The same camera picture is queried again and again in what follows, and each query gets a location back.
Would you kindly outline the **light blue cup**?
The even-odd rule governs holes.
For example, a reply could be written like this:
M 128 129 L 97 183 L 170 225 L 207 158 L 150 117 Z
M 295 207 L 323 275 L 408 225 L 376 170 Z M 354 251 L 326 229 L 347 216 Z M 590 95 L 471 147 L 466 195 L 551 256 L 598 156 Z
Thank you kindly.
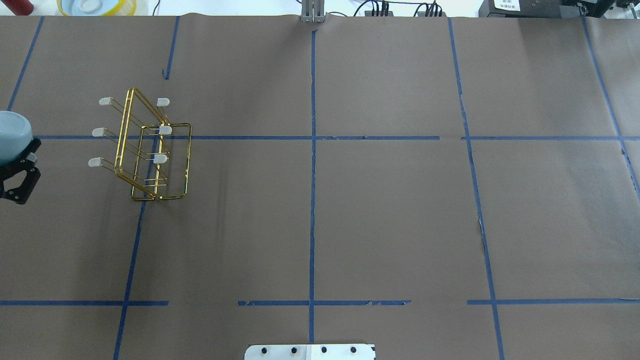
M 13 111 L 0 112 L 0 164 L 16 160 L 34 139 L 30 121 Z

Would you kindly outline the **red cylinder bottle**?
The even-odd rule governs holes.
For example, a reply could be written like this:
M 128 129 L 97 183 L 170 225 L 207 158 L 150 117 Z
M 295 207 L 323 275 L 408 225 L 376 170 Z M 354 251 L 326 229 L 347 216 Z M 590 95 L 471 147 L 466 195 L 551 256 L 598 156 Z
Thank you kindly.
M 29 16 L 35 9 L 30 0 L 2 0 L 1 2 L 16 16 Z

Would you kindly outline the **yellow bowl with blue lid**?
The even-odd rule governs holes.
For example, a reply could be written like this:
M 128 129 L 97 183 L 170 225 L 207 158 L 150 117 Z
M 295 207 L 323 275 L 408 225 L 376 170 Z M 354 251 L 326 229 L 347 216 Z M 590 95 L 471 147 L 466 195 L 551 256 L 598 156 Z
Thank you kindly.
M 137 0 L 57 0 L 63 16 L 100 17 L 133 16 Z

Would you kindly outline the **black computer box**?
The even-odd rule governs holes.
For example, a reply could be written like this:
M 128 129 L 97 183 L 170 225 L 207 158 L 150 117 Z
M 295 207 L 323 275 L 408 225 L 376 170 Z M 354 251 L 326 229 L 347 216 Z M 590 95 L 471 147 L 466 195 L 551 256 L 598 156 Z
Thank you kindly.
M 582 16 L 580 7 L 564 5 L 562 0 L 484 0 L 478 9 L 479 18 L 573 19 Z

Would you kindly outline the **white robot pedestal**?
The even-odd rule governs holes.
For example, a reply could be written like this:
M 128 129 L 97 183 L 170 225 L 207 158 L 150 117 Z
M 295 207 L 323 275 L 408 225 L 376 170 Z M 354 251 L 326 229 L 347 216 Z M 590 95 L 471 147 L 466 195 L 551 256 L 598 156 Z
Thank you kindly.
M 244 354 L 245 360 L 375 360 L 374 344 L 255 344 Z

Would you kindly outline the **aluminium frame post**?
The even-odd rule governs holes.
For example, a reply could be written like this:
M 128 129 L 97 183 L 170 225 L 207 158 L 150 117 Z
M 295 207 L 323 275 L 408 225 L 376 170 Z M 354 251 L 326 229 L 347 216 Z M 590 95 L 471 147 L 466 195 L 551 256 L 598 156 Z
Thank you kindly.
M 302 23 L 324 23 L 326 19 L 324 0 L 300 0 Z

